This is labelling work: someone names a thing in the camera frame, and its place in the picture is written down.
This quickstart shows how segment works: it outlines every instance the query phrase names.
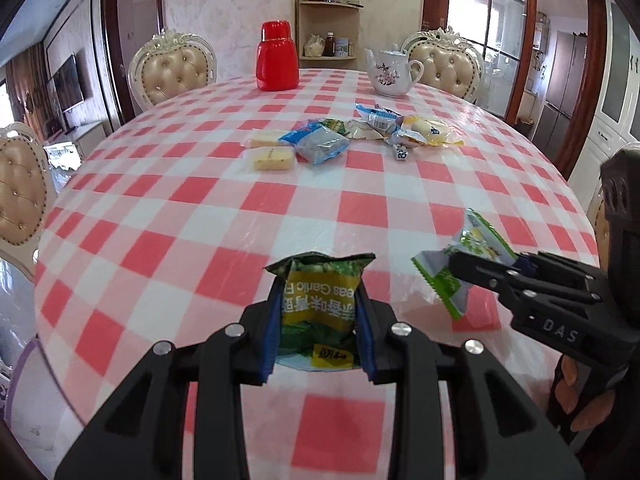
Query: refrigerator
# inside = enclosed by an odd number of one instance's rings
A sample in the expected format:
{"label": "refrigerator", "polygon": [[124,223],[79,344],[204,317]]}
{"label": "refrigerator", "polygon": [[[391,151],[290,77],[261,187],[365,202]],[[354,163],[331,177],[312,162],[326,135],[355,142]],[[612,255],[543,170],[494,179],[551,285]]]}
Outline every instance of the refrigerator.
{"label": "refrigerator", "polygon": [[532,142],[554,162],[580,93],[587,37],[558,32],[556,56],[551,70],[546,102]]}

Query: hand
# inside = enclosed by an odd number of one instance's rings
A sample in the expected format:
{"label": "hand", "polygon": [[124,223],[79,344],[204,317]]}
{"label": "hand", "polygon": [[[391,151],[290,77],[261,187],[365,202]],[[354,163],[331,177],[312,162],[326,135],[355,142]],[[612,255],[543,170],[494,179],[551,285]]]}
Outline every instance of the hand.
{"label": "hand", "polygon": [[[562,368],[562,379],[556,384],[556,399],[564,412],[569,414],[575,410],[575,406],[578,403],[578,392],[574,388],[578,380],[578,368],[575,365],[575,361],[566,355],[562,356],[560,367]],[[610,415],[615,401],[616,393],[614,390],[604,392],[593,399],[574,418],[571,423],[571,431],[588,430],[603,423]]]}

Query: table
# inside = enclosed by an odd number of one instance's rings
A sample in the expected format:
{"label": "table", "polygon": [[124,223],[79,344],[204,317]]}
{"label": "table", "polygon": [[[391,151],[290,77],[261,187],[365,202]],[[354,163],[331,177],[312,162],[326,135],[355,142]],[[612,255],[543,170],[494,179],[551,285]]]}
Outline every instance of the table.
{"label": "table", "polygon": [[[246,170],[248,130],[347,120],[356,103],[442,118],[465,145],[398,162],[389,146],[359,140],[316,168]],[[452,322],[410,261],[444,247],[465,207],[516,250],[597,262],[593,230],[555,167],[480,108],[422,85],[383,98],[365,73],[344,70],[302,70],[287,92],[261,92],[252,78],[208,86],[116,131],[60,194],[40,245],[38,332],[86,421],[154,341],[199,342],[266,298],[265,264],[308,250],[373,251],[364,273],[372,298],[437,341],[481,339],[543,406],[558,355],[512,331],[510,313],[479,289]],[[392,387],[372,386],[360,370],[276,366],[266,387],[242,395],[253,478],[386,478]],[[186,449],[192,429],[190,413]],[[185,462],[188,475],[188,451]]]}

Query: silver screw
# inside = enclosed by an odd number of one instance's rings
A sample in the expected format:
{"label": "silver screw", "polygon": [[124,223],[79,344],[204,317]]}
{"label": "silver screw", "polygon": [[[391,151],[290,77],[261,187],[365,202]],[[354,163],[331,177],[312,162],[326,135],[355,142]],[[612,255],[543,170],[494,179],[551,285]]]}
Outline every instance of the silver screw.
{"label": "silver screw", "polygon": [[403,322],[399,322],[399,323],[393,323],[393,325],[391,325],[391,332],[393,332],[396,335],[399,335],[400,337],[406,337],[411,333],[411,325],[407,324],[407,323],[403,323]]}
{"label": "silver screw", "polygon": [[244,326],[240,323],[232,323],[225,328],[225,334],[229,337],[240,337],[244,333]]}
{"label": "silver screw", "polygon": [[154,354],[167,355],[171,351],[171,343],[168,341],[158,341],[154,345]]}
{"label": "silver screw", "polygon": [[484,352],[484,345],[478,339],[470,339],[465,342],[465,350],[470,354],[478,355]]}

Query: brown bottle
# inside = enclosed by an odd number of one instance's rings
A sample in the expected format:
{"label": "brown bottle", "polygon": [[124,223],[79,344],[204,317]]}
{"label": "brown bottle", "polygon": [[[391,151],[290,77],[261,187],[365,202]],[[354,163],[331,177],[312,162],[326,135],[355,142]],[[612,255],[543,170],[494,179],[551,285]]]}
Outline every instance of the brown bottle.
{"label": "brown bottle", "polygon": [[335,40],[332,32],[328,32],[326,34],[326,40],[324,40],[324,53],[322,55],[326,57],[335,56]]}

